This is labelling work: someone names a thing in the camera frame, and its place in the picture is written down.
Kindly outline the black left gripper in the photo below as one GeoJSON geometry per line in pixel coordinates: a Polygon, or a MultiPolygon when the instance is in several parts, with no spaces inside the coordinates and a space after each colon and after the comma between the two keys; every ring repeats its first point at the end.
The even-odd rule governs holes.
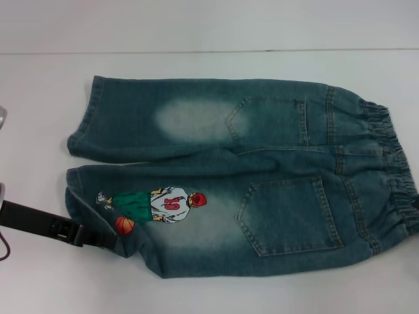
{"type": "Polygon", "coordinates": [[[43,236],[77,247],[95,247],[113,252],[118,236],[114,232],[84,229],[73,220],[10,201],[1,205],[1,225],[43,236]]]}

